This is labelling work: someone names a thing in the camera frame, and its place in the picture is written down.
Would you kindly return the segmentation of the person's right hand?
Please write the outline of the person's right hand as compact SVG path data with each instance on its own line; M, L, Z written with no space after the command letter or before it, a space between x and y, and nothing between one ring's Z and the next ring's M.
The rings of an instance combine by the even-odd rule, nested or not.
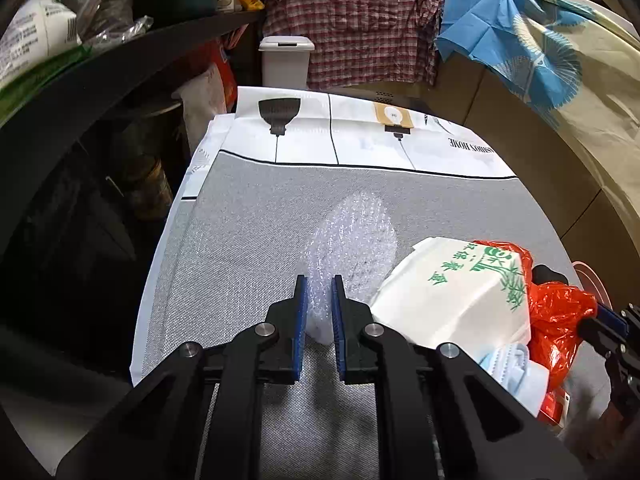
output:
M624 416L611 402L602 412L592 404L582 408L562 432L566 447L585 466L613 458L618 449L634 440L639 430L639 413Z

